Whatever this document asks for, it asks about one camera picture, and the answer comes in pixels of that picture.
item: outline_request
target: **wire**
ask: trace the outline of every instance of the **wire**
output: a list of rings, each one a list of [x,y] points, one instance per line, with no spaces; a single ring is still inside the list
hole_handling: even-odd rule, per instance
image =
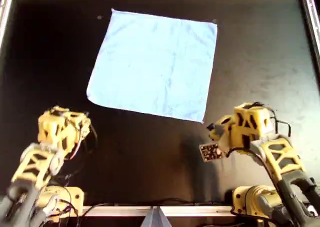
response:
[[[75,155],[77,154],[78,150],[79,150],[79,147],[81,145],[81,142],[82,142],[82,135],[81,135],[81,132],[80,132],[80,135],[79,135],[79,141],[78,141],[78,144],[76,145],[75,147],[75,150],[73,151],[72,155],[70,156],[69,159],[67,159],[68,161],[72,160]]]
[[[81,162],[82,162],[81,166],[80,166],[78,169],[76,169],[74,172],[72,172],[72,173],[65,174],[65,175],[56,175],[56,176],[55,176],[55,179],[64,179],[64,180],[67,181],[67,184],[65,184],[64,186],[67,186],[67,185],[69,184],[70,179],[71,179],[72,177],[74,177],[75,175],[77,175],[79,172],[81,172],[81,171],[84,169],[84,167],[86,166],[87,161],[88,161],[88,159],[89,159],[89,155],[91,155],[94,150],[98,149],[99,143],[98,143],[98,135],[97,135],[97,132],[96,132],[96,130],[95,130],[95,128],[94,128],[94,126],[93,126],[92,124],[90,124],[90,128],[91,128],[92,133],[93,133],[93,136],[94,136],[94,148],[92,148],[90,151],[87,151],[87,152],[85,153],[84,160],[81,161]]]
[[[229,150],[228,153],[226,154],[226,157],[228,158],[228,157],[232,154],[232,152],[234,152],[234,151],[247,152],[247,153],[253,155],[254,157],[256,157],[256,158],[260,161],[260,163],[263,165],[263,167],[264,167],[265,171],[267,172],[270,180],[272,181],[275,189],[277,190],[277,192],[279,192],[278,187],[277,187],[274,179],[272,178],[272,175],[271,175],[271,173],[270,173],[270,171],[269,171],[269,169],[268,169],[267,164],[264,162],[264,160],[262,159],[262,157],[261,157],[260,155],[258,155],[257,153],[253,152],[253,151],[250,150],[250,149],[245,149],[245,148],[241,148],[241,147],[236,147],[236,148],[233,148],[233,149]]]
[[[170,202],[170,201],[171,202],[180,202],[181,204],[179,204],[179,205],[165,204],[165,202]],[[172,206],[172,205],[174,205],[174,206],[206,206],[206,205],[222,206],[221,203],[212,202],[212,201],[195,202],[195,201],[188,201],[188,200],[181,199],[181,198],[164,198],[164,199],[159,199],[159,200],[154,200],[154,201],[138,202],[138,203],[133,203],[133,204],[131,204],[131,203],[110,203],[110,202],[98,203],[98,204],[95,204],[95,205],[91,206],[90,208],[88,208],[81,216],[79,216],[79,218],[77,220],[76,227],[80,227],[85,216],[96,207],[101,207],[101,206],[159,206],[159,205],[163,205],[163,206]]]
[[[253,216],[250,214],[242,214],[242,213],[236,213],[234,211],[230,211],[231,214],[235,215],[235,216],[239,216],[239,217],[246,217],[246,218],[250,218],[250,219],[254,219],[254,220],[262,220],[262,221],[268,221],[273,223],[276,226],[281,226],[278,222],[276,222],[274,219],[271,218],[265,218],[265,217],[261,217],[261,216]]]
[[[96,207],[99,207],[99,206],[109,206],[109,203],[98,203],[96,205],[93,205],[91,206],[90,208],[88,208],[82,215],[81,217],[79,217],[77,220],[76,220],[76,227],[80,227],[81,224],[82,224],[82,221],[83,219],[85,218],[85,216],[90,212],[92,211],[94,208]]]
[[[205,224],[205,225],[201,225],[199,227],[238,227],[238,226],[242,226],[245,225],[246,223],[235,223],[235,224],[219,224],[219,225],[215,225],[215,224]]]

